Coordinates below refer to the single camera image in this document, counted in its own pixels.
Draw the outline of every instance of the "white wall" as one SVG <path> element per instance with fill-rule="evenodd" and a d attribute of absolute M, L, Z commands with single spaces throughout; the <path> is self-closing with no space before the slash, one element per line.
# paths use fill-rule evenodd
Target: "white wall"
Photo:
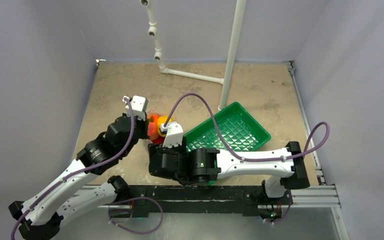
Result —
<path fill-rule="evenodd" d="M 147 9 L 140 0 L 68 0 L 97 59 L 153 61 Z M 248 0 L 236 59 L 294 60 L 327 0 Z M 227 59 L 236 0 L 157 0 L 168 61 Z"/>
<path fill-rule="evenodd" d="M 67 166 L 95 64 L 65 0 L 0 0 L 0 239 Z"/>
<path fill-rule="evenodd" d="M 384 0 L 330 1 L 296 67 L 310 124 L 331 124 L 318 154 L 351 239 L 384 239 Z"/>

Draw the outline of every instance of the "pvc pipe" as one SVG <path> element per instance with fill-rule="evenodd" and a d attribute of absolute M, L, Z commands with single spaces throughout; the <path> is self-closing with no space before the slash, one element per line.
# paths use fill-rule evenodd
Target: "pvc pipe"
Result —
<path fill-rule="evenodd" d="M 164 71 L 163 73 L 179 75 L 179 76 L 182 76 L 182 77 L 199 79 L 199 80 L 204 80 L 204 81 L 208 81 L 208 82 L 212 82 L 212 83 L 218 83 L 218 84 L 223 84 L 223 81 L 224 81 L 223 78 L 217 78 L 217 77 L 212 77 L 212 76 L 204 76 L 204 75 L 199 75 L 199 74 L 195 74 L 195 73 L 174 70 L 174 69 L 170 69 L 170 68 L 166 68 L 166 70 L 167 71 Z"/>
<path fill-rule="evenodd" d="M 155 44 L 154 59 L 158 61 L 159 71 L 163 73 L 164 71 L 166 71 L 166 65 L 164 64 L 164 60 L 163 60 L 160 34 L 157 27 L 157 20 L 155 18 L 154 0 L 140 0 L 140 3 L 142 3 L 142 5 L 146 7 L 146 10 L 148 13 L 148 18 L 149 18 L 148 36 L 153 38 L 153 41 Z"/>
<path fill-rule="evenodd" d="M 236 49 L 238 48 L 239 35 L 241 33 L 242 20 L 244 19 L 245 5 L 247 0 L 236 0 L 236 9 L 234 10 L 233 27 L 230 37 L 229 52 L 227 54 L 226 70 L 224 72 L 223 88 L 221 90 L 220 104 L 218 110 L 226 107 L 229 85 L 231 83 L 233 65 L 235 63 Z"/>

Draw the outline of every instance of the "green plastic tray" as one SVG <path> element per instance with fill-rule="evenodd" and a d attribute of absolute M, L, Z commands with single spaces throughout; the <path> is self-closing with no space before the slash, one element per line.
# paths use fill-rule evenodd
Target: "green plastic tray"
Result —
<path fill-rule="evenodd" d="M 242 107 L 234 102 L 214 115 L 221 135 L 234 151 L 251 152 L 267 143 L 270 134 Z M 187 151 L 197 148 L 225 149 L 211 118 L 185 135 Z"/>

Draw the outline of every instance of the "purple hose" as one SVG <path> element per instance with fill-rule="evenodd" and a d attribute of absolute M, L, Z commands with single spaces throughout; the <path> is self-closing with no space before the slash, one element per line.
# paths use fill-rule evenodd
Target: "purple hose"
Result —
<path fill-rule="evenodd" d="M 184 94 L 183 96 L 181 96 L 177 102 L 174 104 L 173 108 L 171 109 L 171 112 L 170 114 L 168 115 L 167 117 L 167 120 L 165 121 L 164 123 L 164 126 L 167 125 L 167 123 L 169 122 L 169 119 L 172 117 L 175 109 L 177 108 L 177 106 L 179 105 L 179 103 L 187 96 L 195 96 L 199 99 L 201 99 L 201 101 L 204 103 L 204 105 L 206 106 L 206 108 L 208 109 L 208 112 L 209 112 L 209 115 L 211 116 L 211 119 L 212 119 L 212 122 L 214 123 L 214 127 L 215 127 L 215 131 L 217 132 L 217 135 L 218 137 L 220 138 L 221 142 L 223 143 L 224 147 L 226 147 L 226 149 L 230 152 L 230 154 L 232 154 L 235 158 L 237 159 L 240 159 L 242 161 L 247 161 L 247 162 L 271 162 L 271 161 L 282 161 L 284 160 L 282 157 L 271 157 L 271 158 L 246 158 L 246 157 L 241 157 L 239 156 L 235 151 L 233 151 L 233 149 L 229 146 L 229 144 L 225 141 L 225 139 L 223 138 L 222 134 L 220 133 L 220 129 L 219 129 L 219 126 L 217 125 L 217 122 L 216 122 L 216 119 L 214 118 L 214 114 L 213 112 L 211 111 L 211 108 L 210 106 L 208 105 L 208 103 L 204 100 L 204 98 L 196 93 L 193 93 L 193 92 L 190 92 L 190 93 L 186 93 Z M 324 135 L 324 138 L 323 140 L 321 140 L 321 142 L 319 142 L 316 146 L 314 146 L 313 148 L 311 148 L 310 150 L 307 150 L 309 144 L 310 144 L 310 141 L 311 141 L 311 138 L 313 137 L 315 131 L 321 126 L 321 125 L 324 125 L 326 127 L 326 133 Z M 314 151 L 316 151 L 317 149 L 319 149 L 321 146 L 323 146 L 323 144 L 325 144 L 325 142 L 328 140 L 328 137 L 329 137 L 329 134 L 331 132 L 331 128 L 329 127 L 329 124 L 327 122 L 319 122 L 310 132 L 310 135 L 308 136 L 308 139 L 307 139 L 307 142 L 305 143 L 305 147 L 304 147 L 304 151 L 301 152 L 301 153 L 298 153 L 298 154 L 295 154 L 295 155 L 291 155 L 291 156 L 287 156 L 286 159 L 295 159 L 295 158 L 300 158 L 300 157 L 303 157 L 307 154 L 310 154 Z"/>
<path fill-rule="evenodd" d="M 90 171 L 90 170 L 93 170 L 93 169 L 96 169 L 96 168 L 99 168 L 100 166 L 102 165 L 105 165 L 111 161 L 114 161 L 116 160 L 118 157 L 120 157 L 120 155 L 122 155 L 124 153 L 124 151 L 128 148 L 130 142 L 132 141 L 132 138 L 133 138 L 133 132 L 135 130 L 135 117 L 134 117 L 134 113 L 133 113 L 133 109 L 132 109 L 132 105 L 130 103 L 130 99 L 128 98 L 125 98 L 124 100 L 126 100 L 127 102 L 127 105 L 128 105 L 128 108 L 130 110 L 130 134 L 128 135 L 128 138 L 127 138 L 127 142 L 126 144 L 124 145 L 124 147 L 116 154 L 114 155 L 113 157 L 103 161 L 103 162 L 100 162 L 96 165 L 92 165 L 92 166 L 89 166 L 89 167 L 85 167 L 83 169 L 80 169 L 80 170 L 77 170 L 77 171 L 74 171 L 66 176 L 64 176 L 62 178 L 63 182 L 65 183 L 67 181 L 67 179 L 71 178 L 72 176 L 76 175 L 76 174 L 79 174 L 79 173 L 83 173 L 83 172 L 86 172 L 86 171 Z M 48 190 L 46 190 L 42 195 L 40 195 L 30 206 L 29 206 L 29 209 L 26 210 L 22 215 L 21 217 L 17 220 L 17 222 L 15 223 L 14 225 L 14 228 L 12 229 L 12 232 L 11 232 L 11 240 L 15 240 L 15 235 L 16 235 L 16 231 L 17 231 L 17 227 L 19 226 L 19 224 L 21 223 L 21 221 L 27 216 L 27 214 L 30 213 L 30 209 L 34 210 L 34 207 L 36 207 L 36 205 L 42 201 L 49 193 L 51 193 L 56 187 L 58 187 L 61 183 L 63 183 L 62 181 L 58 181 L 56 182 L 54 185 L 52 185 L 50 188 L 48 188 Z"/>
<path fill-rule="evenodd" d="M 159 219 L 159 223 L 158 223 L 158 225 L 156 227 L 154 227 L 153 229 L 151 229 L 149 231 L 135 231 L 135 230 L 129 229 L 129 228 L 125 227 L 125 226 L 119 225 L 118 223 L 113 221 L 113 219 L 111 219 L 110 212 L 108 211 L 109 222 L 112 223 L 113 225 L 115 225 L 116 227 L 124 229 L 124 230 L 126 230 L 128 232 L 131 232 L 133 234 L 145 235 L 145 234 L 150 234 L 150 233 L 155 232 L 161 226 L 161 224 L 163 223 L 164 213 L 163 213 L 163 208 L 161 207 L 161 205 L 157 201 L 155 201 L 154 199 L 146 197 L 146 196 L 140 196 L 140 197 L 134 197 L 134 198 L 131 198 L 131 199 L 127 199 L 127 200 L 124 200 L 124 201 L 112 202 L 110 204 L 111 205 L 120 205 L 120 204 L 128 203 L 128 202 L 135 201 L 135 200 L 141 200 L 141 199 L 149 200 L 149 201 L 153 202 L 159 208 L 159 211 L 161 212 L 161 218 Z"/>

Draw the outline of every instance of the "purple cable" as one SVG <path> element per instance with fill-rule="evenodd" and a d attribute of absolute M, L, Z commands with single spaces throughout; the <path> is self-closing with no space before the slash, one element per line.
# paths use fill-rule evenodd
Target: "purple cable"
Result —
<path fill-rule="evenodd" d="M 114 155 L 113 157 L 103 161 L 103 162 L 100 162 L 96 165 L 92 165 L 92 166 L 89 166 L 89 167 L 85 167 L 83 169 L 80 169 L 80 170 L 77 170 L 77 171 L 74 171 L 68 175 L 66 175 L 65 177 L 62 178 L 63 182 L 65 183 L 67 181 L 67 179 L 71 178 L 72 176 L 76 175 L 76 174 L 79 174 L 79 173 L 83 173 L 83 172 L 86 172 L 86 171 L 90 171 L 90 170 L 93 170 L 93 169 L 96 169 L 96 168 L 99 168 L 100 166 L 102 165 L 105 165 L 111 161 L 114 161 L 116 160 L 118 157 L 120 157 L 121 154 L 124 153 L 124 151 L 128 148 L 130 142 L 132 141 L 132 138 L 133 138 L 133 132 L 135 130 L 135 117 L 134 117 L 134 113 L 133 113 L 133 109 L 132 109 L 132 105 L 130 103 L 130 99 L 128 98 L 125 98 L 126 100 L 126 103 L 128 105 L 128 108 L 130 110 L 130 134 L 128 135 L 128 138 L 127 138 L 127 142 L 126 144 L 123 146 L 123 148 L 116 154 Z M 36 205 L 42 201 L 49 193 L 51 193 L 55 188 L 57 188 L 61 183 L 63 183 L 62 181 L 58 181 L 56 182 L 54 185 L 52 185 L 51 187 L 48 188 L 48 190 L 46 190 L 42 195 L 40 195 L 28 208 L 28 210 L 26 210 L 21 216 L 20 218 L 17 220 L 17 222 L 15 223 L 14 225 L 14 228 L 12 228 L 12 231 L 11 231 L 11 240 L 16 240 L 16 231 L 17 231 L 17 227 L 20 225 L 21 221 L 27 216 L 27 214 L 30 213 L 31 210 L 34 210 L 34 207 L 36 207 Z"/>
<path fill-rule="evenodd" d="M 134 197 L 134 198 L 131 198 L 131 199 L 127 199 L 127 200 L 124 200 L 124 201 L 112 202 L 110 204 L 111 205 L 120 205 L 120 204 L 128 203 L 128 202 L 135 201 L 135 200 L 141 200 L 141 199 L 149 200 L 149 201 L 153 202 L 159 208 L 159 211 L 161 213 L 161 218 L 159 219 L 159 223 L 158 223 L 158 225 L 156 227 L 154 227 L 153 229 L 151 229 L 149 231 L 135 231 L 135 230 L 129 229 L 129 228 L 125 227 L 125 226 L 119 225 L 118 223 L 113 221 L 113 219 L 111 218 L 110 212 L 108 211 L 109 223 L 112 223 L 114 226 L 119 227 L 121 229 L 124 229 L 124 230 L 126 230 L 128 232 L 131 232 L 133 234 L 146 235 L 146 234 L 150 234 L 150 233 L 155 232 L 161 226 L 161 224 L 163 223 L 164 213 L 163 213 L 163 208 L 161 207 L 161 205 L 157 201 L 155 201 L 154 199 L 146 197 L 146 196 L 140 196 L 140 197 Z"/>
<path fill-rule="evenodd" d="M 283 161 L 284 159 L 282 157 L 271 157 L 271 158 L 246 158 L 246 157 L 242 157 L 242 156 L 239 156 L 235 151 L 233 151 L 233 149 L 229 146 L 229 144 L 225 141 L 225 139 L 223 138 L 221 132 L 220 132 L 220 129 L 219 129 L 219 126 L 217 125 L 217 122 L 216 122 L 216 119 L 214 118 L 214 114 L 213 112 L 211 111 L 211 108 L 210 106 L 208 105 L 208 103 L 205 101 L 205 99 L 196 94 L 196 93 L 193 93 L 193 92 L 190 92 L 190 93 L 186 93 L 184 94 L 183 96 L 181 96 L 177 102 L 174 104 L 173 108 L 171 109 L 171 112 L 170 114 L 168 115 L 167 117 L 167 120 L 165 121 L 164 123 L 164 126 L 167 125 L 167 123 L 169 123 L 169 119 L 172 117 L 174 111 L 176 110 L 177 106 L 179 105 L 179 103 L 187 96 L 195 96 L 199 99 L 201 99 L 201 101 L 204 103 L 204 105 L 206 106 L 206 108 L 208 109 L 208 112 L 209 112 L 209 115 L 211 116 L 211 119 L 212 119 L 212 122 L 214 123 L 214 127 L 215 127 L 215 131 L 217 132 L 217 135 L 218 137 L 220 138 L 221 142 L 223 143 L 224 147 L 226 147 L 226 149 L 230 152 L 230 154 L 232 154 L 235 158 L 237 159 L 241 159 L 242 161 L 247 161 L 247 162 L 271 162 L 271 161 Z M 326 133 L 324 134 L 324 138 L 323 140 L 321 140 L 321 142 L 319 142 L 316 146 L 314 146 L 313 148 L 311 148 L 310 150 L 307 150 L 309 144 L 310 144 L 310 141 L 311 141 L 311 138 L 313 137 L 314 133 L 316 132 L 316 130 L 321 126 L 321 125 L 324 125 L 326 127 Z M 310 154 L 314 151 L 316 151 L 317 149 L 319 149 L 321 146 L 323 146 L 323 144 L 325 144 L 325 142 L 328 140 L 328 137 L 329 137 L 329 134 L 331 132 L 331 128 L 329 127 L 329 124 L 327 122 L 324 122 L 324 121 L 321 121 L 319 122 L 310 132 L 310 135 L 308 136 L 308 139 L 307 139 L 307 142 L 305 143 L 305 147 L 304 147 L 304 151 L 301 152 L 301 153 L 298 153 L 298 154 L 295 154 L 295 155 L 291 155 L 291 156 L 287 156 L 286 159 L 295 159 L 295 158 L 300 158 L 300 157 L 303 157 L 307 154 Z"/>

